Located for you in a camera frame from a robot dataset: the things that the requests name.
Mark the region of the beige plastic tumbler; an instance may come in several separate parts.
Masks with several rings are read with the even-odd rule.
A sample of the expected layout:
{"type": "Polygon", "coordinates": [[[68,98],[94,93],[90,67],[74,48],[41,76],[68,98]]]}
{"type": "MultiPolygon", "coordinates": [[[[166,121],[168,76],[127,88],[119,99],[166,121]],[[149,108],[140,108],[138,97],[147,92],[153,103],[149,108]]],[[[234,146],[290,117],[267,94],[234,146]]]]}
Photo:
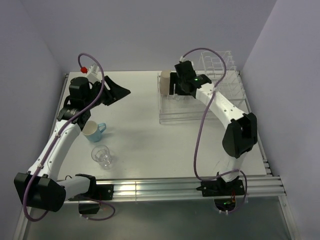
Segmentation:
{"type": "Polygon", "coordinates": [[[161,95],[170,94],[171,71],[163,70],[160,74],[159,92],[161,95]]]}

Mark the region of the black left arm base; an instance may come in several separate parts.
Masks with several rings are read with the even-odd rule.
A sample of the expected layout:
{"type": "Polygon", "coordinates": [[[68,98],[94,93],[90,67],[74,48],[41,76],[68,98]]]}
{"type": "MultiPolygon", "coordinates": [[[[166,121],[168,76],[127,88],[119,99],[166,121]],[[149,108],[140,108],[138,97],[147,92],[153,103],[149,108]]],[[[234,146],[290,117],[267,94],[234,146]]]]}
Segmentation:
{"type": "Polygon", "coordinates": [[[115,207],[109,203],[113,199],[115,186],[113,184],[98,184],[94,176],[88,174],[76,174],[66,181],[67,201],[92,201],[95,202],[94,209],[89,208],[88,203],[80,203],[78,212],[81,217],[90,221],[105,221],[111,219],[115,213],[115,207]],[[100,207],[109,207],[111,214],[103,218],[92,217],[97,214],[100,207]]]}

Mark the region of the grey footed ceramic mug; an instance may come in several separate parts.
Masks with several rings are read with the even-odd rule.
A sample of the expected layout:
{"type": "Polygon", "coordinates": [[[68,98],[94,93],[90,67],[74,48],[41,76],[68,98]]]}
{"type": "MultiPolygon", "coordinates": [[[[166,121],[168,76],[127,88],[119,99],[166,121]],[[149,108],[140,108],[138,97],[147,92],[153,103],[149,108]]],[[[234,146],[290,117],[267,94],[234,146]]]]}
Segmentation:
{"type": "Polygon", "coordinates": [[[187,101],[192,99],[193,97],[191,95],[174,95],[173,99],[176,101],[187,101]]]}

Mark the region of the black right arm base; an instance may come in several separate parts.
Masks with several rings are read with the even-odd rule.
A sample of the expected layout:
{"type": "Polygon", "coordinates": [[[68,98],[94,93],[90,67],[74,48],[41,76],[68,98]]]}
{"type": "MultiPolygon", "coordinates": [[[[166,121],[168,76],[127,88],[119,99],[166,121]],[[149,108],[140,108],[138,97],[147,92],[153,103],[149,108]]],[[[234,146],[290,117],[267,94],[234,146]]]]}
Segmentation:
{"type": "Polygon", "coordinates": [[[196,188],[201,192],[202,197],[222,197],[214,199],[214,205],[220,214],[226,216],[241,208],[247,202],[248,179],[243,175],[244,180],[237,176],[230,182],[225,182],[222,177],[216,180],[202,181],[196,188]]]}

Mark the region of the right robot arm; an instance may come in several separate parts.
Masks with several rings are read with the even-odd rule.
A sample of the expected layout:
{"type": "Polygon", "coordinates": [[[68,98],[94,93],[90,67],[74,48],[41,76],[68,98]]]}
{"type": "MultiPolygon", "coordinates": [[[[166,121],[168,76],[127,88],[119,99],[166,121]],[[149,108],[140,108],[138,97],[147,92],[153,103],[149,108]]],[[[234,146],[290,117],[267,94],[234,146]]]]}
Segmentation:
{"type": "Polygon", "coordinates": [[[208,111],[217,117],[225,129],[222,147],[227,155],[227,161],[217,176],[211,178],[210,181],[216,184],[216,189],[220,194],[227,195],[240,182],[239,175],[244,158],[258,142],[257,117],[252,112],[245,113],[231,103],[217,90],[218,84],[213,83],[208,76],[197,75],[191,61],[180,61],[174,67],[176,76],[173,82],[178,89],[205,105],[193,159],[196,161],[198,157],[202,130],[208,111]]]}

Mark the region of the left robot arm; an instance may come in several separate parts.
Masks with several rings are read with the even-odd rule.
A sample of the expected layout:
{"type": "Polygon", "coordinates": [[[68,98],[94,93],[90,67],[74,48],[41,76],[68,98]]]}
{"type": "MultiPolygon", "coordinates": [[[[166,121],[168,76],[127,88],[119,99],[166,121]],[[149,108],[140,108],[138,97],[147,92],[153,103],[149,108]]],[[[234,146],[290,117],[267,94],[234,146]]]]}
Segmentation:
{"type": "Polygon", "coordinates": [[[104,82],[91,83],[87,77],[70,81],[69,95],[59,111],[54,131],[35,163],[26,173],[19,172],[14,185],[24,208],[57,212],[66,200],[84,197],[91,200],[98,193],[96,178],[79,173],[58,181],[62,163],[91,116],[90,110],[100,104],[109,106],[129,95],[108,76],[104,82]]]}

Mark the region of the light blue mug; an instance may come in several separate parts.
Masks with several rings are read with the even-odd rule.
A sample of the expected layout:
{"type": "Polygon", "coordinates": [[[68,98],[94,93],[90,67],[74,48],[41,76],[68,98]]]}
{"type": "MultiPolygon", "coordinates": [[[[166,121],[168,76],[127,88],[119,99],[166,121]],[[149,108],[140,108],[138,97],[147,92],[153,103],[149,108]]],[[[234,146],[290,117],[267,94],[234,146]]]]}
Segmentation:
{"type": "Polygon", "coordinates": [[[88,141],[96,143],[102,139],[102,134],[106,129],[107,125],[105,123],[96,123],[95,121],[89,120],[81,132],[88,141]]]}

